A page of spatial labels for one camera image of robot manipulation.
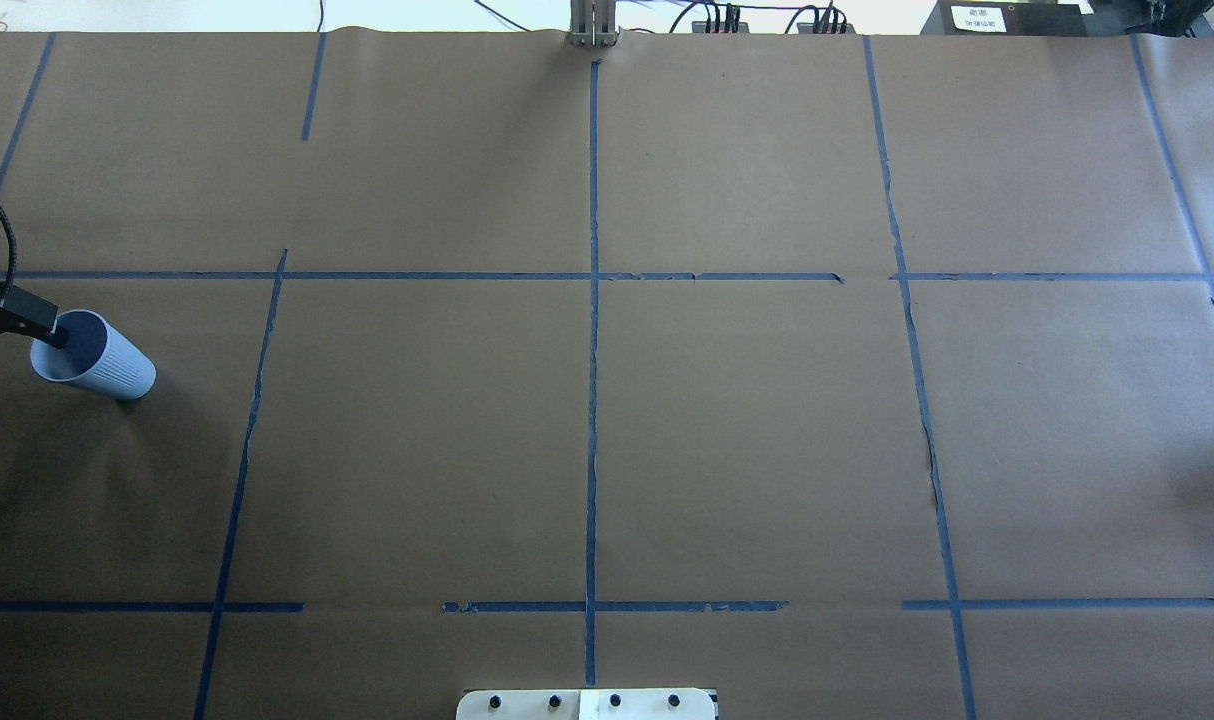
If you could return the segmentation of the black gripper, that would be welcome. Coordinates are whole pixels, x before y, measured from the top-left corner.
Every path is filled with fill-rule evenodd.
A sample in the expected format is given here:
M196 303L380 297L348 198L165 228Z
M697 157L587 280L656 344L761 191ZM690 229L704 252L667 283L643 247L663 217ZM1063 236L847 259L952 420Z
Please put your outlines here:
M59 308L53 302L19 287L0 283L0 334L21 334L49 350L69 347L69 329L58 325Z

